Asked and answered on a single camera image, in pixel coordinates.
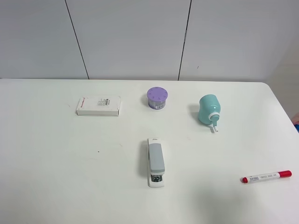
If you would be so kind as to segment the teal pencil sharpener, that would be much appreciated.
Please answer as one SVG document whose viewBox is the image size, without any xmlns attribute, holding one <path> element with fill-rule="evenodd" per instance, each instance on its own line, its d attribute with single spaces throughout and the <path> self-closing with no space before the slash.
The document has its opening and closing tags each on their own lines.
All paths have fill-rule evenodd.
<svg viewBox="0 0 299 224">
<path fill-rule="evenodd" d="M 218 132 L 217 122 L 220 119 L 221 105 L 213 94 L 203 96 L 199 101 L 198 119 L 201 123 L 211 126 L 214 133 Z"/>
</svg>

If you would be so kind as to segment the grey white stapler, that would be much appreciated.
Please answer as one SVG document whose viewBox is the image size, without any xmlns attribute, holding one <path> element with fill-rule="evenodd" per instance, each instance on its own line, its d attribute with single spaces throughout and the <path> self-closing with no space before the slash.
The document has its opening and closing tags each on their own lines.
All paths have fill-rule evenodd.
<svg viewBox="0 0 299 224">
<path fill-rule="evenodd" d="M 148 184 L 151 188 L 164 186 L 165 164 L 162 142 L 159 138 L 148 138 Z"/>
</svg>

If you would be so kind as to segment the purple lidded round jar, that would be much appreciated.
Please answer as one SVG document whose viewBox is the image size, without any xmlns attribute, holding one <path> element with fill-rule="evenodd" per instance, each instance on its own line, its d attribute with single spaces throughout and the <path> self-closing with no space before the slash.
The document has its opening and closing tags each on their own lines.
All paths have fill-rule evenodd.
<svg viewBox="0 0 299 224">
<path fill-rule="evenodd" d="M 147 91 L 148 105 L 154 110 L 160 110 L 165 107 L 168 92 L 162 87 L 152 87 Z"/>
</svg>

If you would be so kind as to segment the white cardboard box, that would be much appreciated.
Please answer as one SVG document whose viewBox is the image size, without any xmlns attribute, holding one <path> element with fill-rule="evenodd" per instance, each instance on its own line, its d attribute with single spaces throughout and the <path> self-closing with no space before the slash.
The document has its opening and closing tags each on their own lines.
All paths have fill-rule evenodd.
<svg viewBox="0 0 299 224">
<path fill-rule="evenodd" d="M 78 116 L 119 116 L 120 96 L 82 97 L 76 108 Z"/>
</svg>

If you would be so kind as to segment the red whiteboard marker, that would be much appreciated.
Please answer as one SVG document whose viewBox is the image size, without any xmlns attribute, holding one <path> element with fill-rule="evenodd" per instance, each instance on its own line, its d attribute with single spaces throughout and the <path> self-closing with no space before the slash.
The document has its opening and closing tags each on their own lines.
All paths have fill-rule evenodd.
<svg viewBox="0 0 299 224">
<path fill-rule="evenodd" d="M 290 170 L 286 170 L 286 171 L 280 171 L 280 172 L 274 172 L 274 173 L 242 177 L 241 182 L 244 184 L 248 184 L 248 183 L 254 183 L 254 182 L 275 180 L 275 179 L 280 179 L 280 178 L 289 178 L 291 176 L 292 176 L 292 172 Z"/>
</svg>

